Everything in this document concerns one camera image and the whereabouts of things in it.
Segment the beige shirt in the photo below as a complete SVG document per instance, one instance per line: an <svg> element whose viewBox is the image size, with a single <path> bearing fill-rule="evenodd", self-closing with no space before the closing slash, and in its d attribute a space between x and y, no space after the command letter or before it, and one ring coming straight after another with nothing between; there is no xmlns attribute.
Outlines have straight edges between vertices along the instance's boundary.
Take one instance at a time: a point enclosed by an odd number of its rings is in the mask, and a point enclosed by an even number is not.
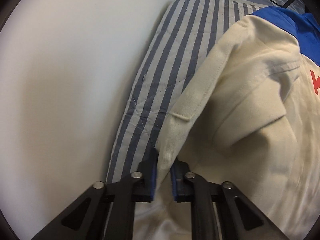
<svg viewBox="0 0 320 240"><path fill-rule="evenodd" d="M253 15L232 25L166 117L156 200L137 205L134 238L191 239L190 209L171 197L178 156L208 181L233 182L290 239L303 239L320 214L312 73L320 68L294 36Z"/></svg>

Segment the white surface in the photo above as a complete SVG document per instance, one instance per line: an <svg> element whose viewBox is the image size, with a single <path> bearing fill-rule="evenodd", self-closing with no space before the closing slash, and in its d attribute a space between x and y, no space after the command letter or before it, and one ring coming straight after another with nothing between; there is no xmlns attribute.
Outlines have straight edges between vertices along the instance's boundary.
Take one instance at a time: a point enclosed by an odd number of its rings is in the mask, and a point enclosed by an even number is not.
<svg viewBox="0 0 320 240"><path fill-rule="evenodd" d="M22 0L0 33L0 208L31 239L96 180L172 0Z"/></svg>

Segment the silver rivet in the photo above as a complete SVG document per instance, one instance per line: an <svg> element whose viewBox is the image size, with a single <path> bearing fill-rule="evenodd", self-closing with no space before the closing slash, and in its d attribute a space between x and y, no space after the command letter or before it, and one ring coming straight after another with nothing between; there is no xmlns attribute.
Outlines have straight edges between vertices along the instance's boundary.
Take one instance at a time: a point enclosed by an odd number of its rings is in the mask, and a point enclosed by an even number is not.
<svg viewBox="0 0 320 240"><path fill-rule="evenodd" d="M131 173L131 177L133 177L135 179L140 179L142 177L142 173L135 171L135 172Z"/></svg>
<svg viewBox="0 0 320 240"><path fill-rule="evenodd" d="M186 173L186 178L188 179L194 179L195 177L196 175L191 171Z"/></svg>
<svg viewBox="0 0 320 240"><path fill-rule="evenodd" d="M104 182L102 182L102 181L96 181L96 182L93 184L93 187L96 188L96 189L103 188L103 187L104 187Z"/></svg>
<svg viewBox="0 0 320 240"><path fill-rule="evenodd" d="M231 189L233 187L233 184L229 181L225 181L222 183L222 186L226 189Z"/></svg>

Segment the striped fabric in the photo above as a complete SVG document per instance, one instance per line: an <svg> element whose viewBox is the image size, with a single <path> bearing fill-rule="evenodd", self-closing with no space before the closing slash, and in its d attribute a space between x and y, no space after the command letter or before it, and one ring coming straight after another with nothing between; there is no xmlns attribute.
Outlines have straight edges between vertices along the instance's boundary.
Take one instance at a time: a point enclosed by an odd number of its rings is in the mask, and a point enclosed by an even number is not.
<svg viewBox="0 0 320 240"><path fill-rule="evenodd" d="M229 0L176 0L167 9L138 70L110 160L107 183L148 157L167 112L223 33L259 9Z"/></svg>

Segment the blue fabric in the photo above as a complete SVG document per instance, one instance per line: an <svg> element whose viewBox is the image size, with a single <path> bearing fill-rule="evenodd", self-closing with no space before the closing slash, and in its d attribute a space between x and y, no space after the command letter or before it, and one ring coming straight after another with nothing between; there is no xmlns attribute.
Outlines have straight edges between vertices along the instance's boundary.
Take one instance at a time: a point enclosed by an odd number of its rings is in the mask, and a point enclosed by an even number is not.
<svg viewBox="0 0 320 240"><path fill-rule="evenodd" d="M320 66L320 26L311 13L303 15L280 7L265 7L252 13L293 35L300 52Z"/></svg>

